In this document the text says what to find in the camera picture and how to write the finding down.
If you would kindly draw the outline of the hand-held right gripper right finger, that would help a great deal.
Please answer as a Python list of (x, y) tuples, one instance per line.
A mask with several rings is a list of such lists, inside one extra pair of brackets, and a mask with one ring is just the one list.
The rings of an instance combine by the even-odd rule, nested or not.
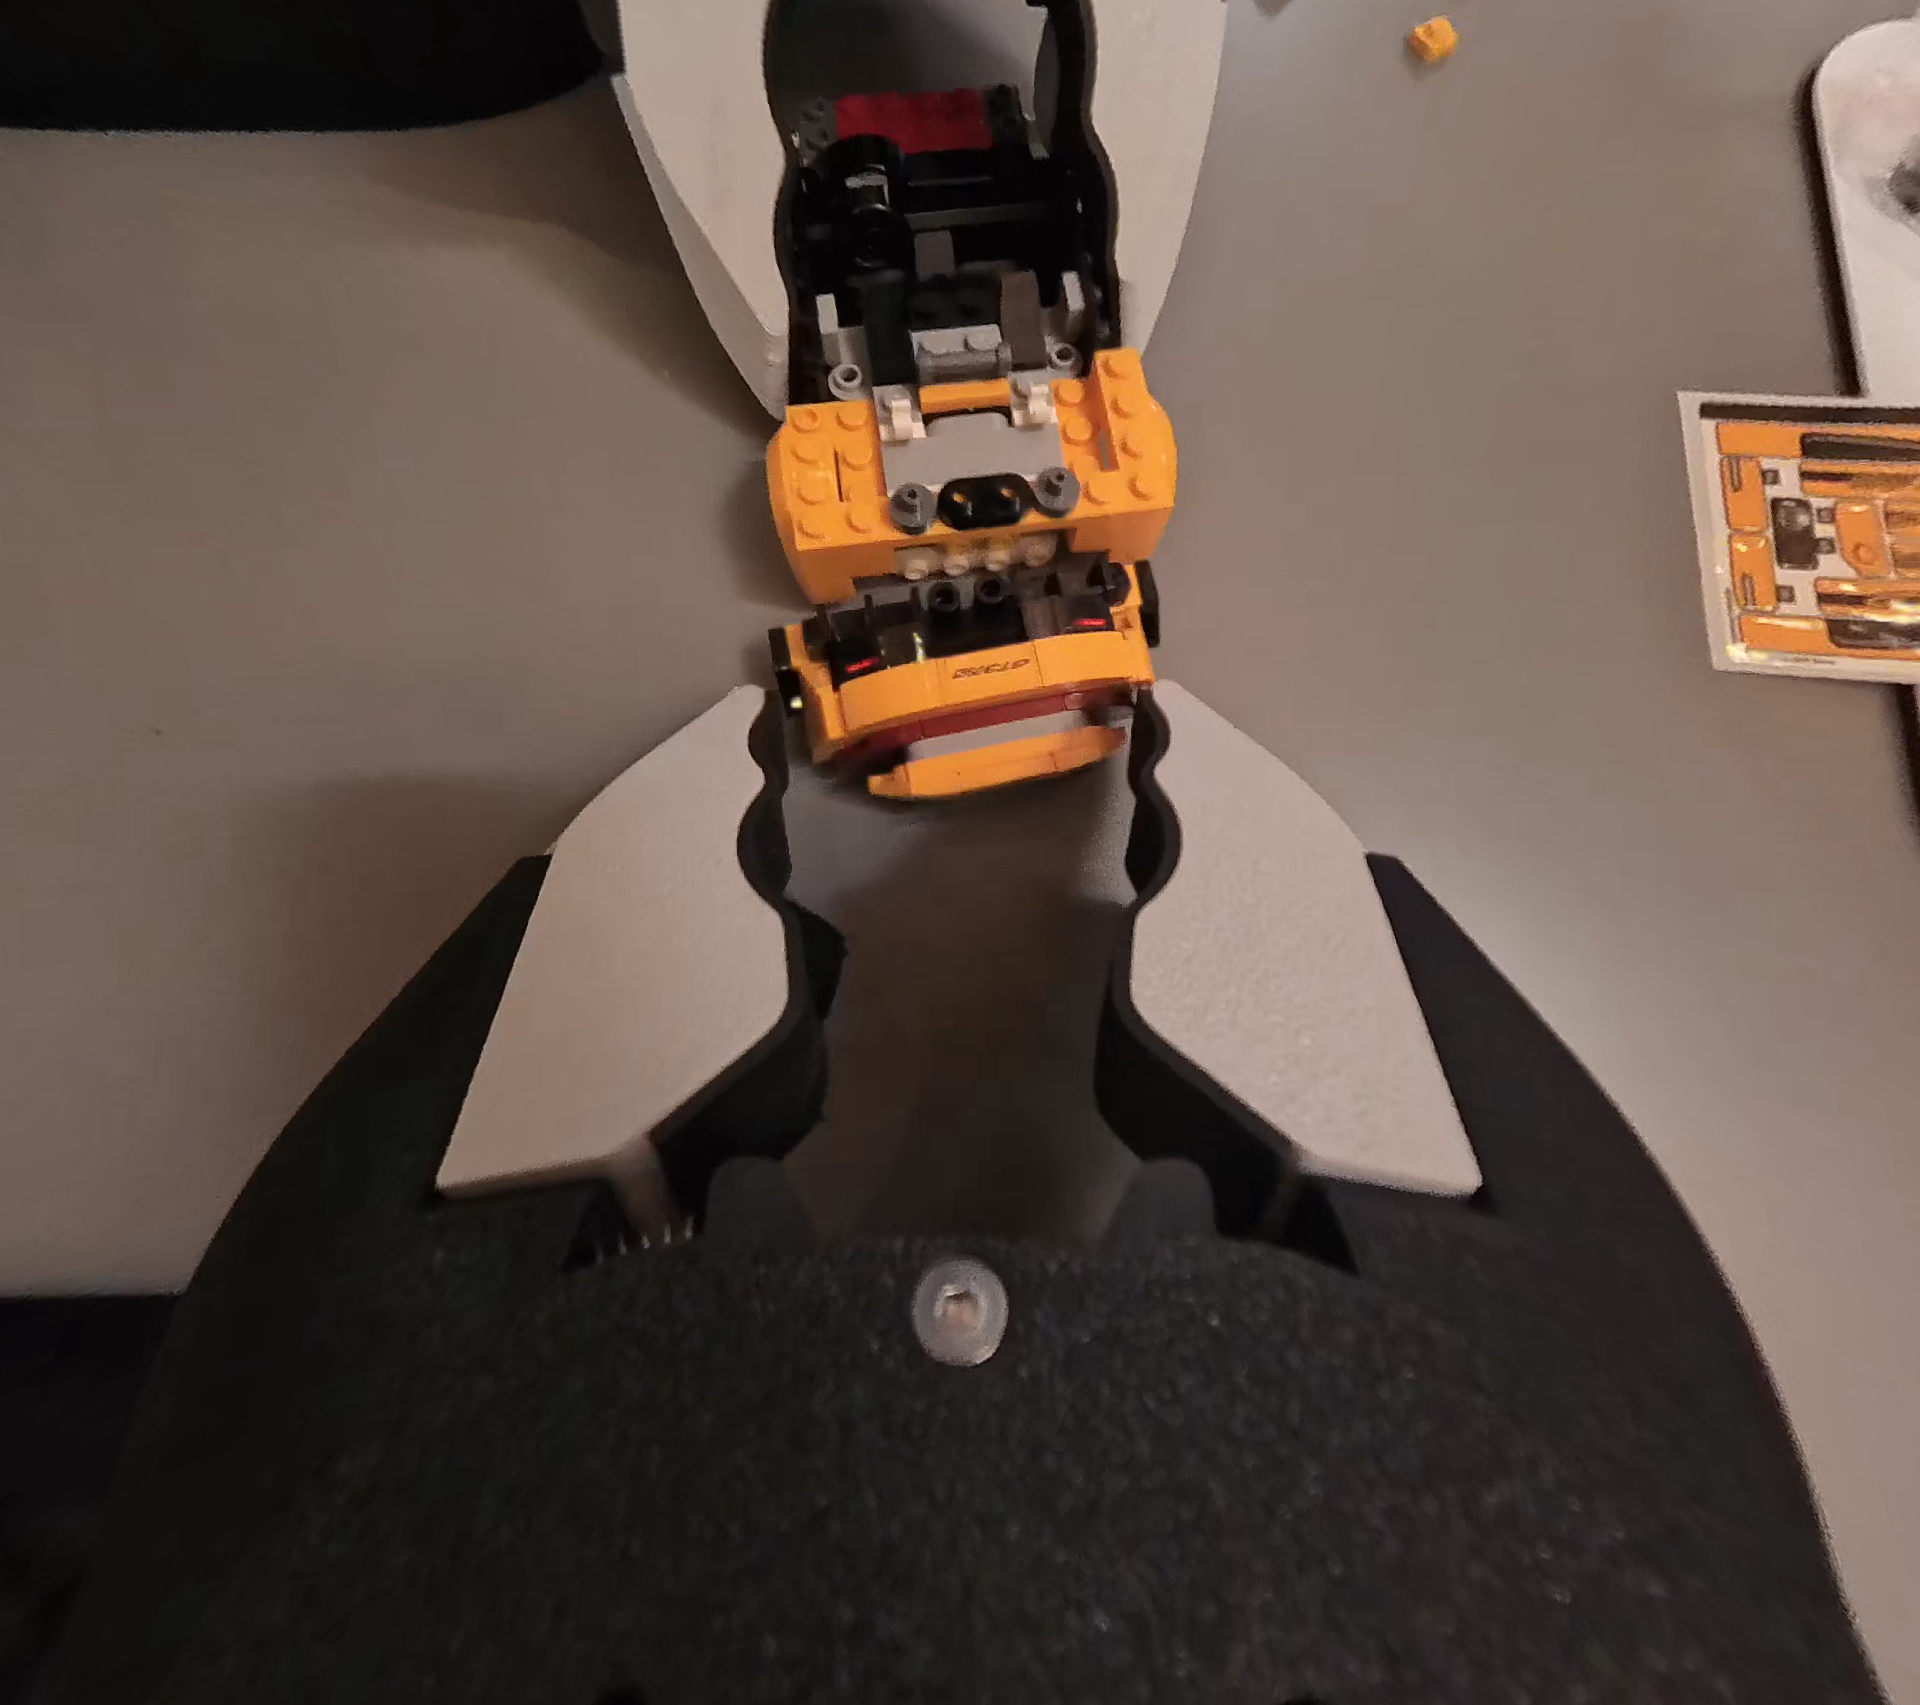
[(1135, 702), (1130, 795), (1094, 1061), (1108, 1129), (1193, 1169), (1219, 1235), (1281, 1235), (1321, 1184), (1473, 1199), (1469, 1124), (1337, 810), (1174, 680)]

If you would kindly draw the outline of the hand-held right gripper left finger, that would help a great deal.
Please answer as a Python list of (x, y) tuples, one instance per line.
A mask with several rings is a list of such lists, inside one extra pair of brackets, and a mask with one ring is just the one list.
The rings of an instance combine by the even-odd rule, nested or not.
[(845, 945), (786, 896), (786, 743), (732, 686), (625, 768), (545, 854), (437, 1189), (606, 1184), (640, 1235), (822, 1115)]

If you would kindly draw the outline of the orange black lego assembly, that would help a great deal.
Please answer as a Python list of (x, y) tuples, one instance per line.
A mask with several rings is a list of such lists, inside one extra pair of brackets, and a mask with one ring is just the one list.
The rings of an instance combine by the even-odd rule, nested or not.
[(769, 652), (818, 769), (936, 802), (1116, 758), (1161, 636), (1151, 560), (1075, 555), (874, 581), (776, 626)]

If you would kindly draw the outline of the orange black lego car chassis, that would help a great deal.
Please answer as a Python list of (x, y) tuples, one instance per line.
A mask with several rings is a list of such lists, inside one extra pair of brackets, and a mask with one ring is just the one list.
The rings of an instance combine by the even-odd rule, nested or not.
[(1094, 220), (1017, 85), (806, 102), (790, 135), (786, 406), (764, 481), (802, 595), (1151, 557), (1180, 454)]

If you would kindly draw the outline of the orange sticker sheet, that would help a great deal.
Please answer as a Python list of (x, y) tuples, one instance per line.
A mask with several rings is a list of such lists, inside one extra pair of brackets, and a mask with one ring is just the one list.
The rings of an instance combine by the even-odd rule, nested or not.
[(1917, 403), (1676, 403), (1711, 663), (1917, 692)]

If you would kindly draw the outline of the white book stand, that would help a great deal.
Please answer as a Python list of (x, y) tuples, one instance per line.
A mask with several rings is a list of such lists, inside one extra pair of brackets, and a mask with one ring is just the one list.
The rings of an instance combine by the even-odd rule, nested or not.
[(1917, 17), (1842, 38), (1810, 110), (1862, 396), (1917, 406)]

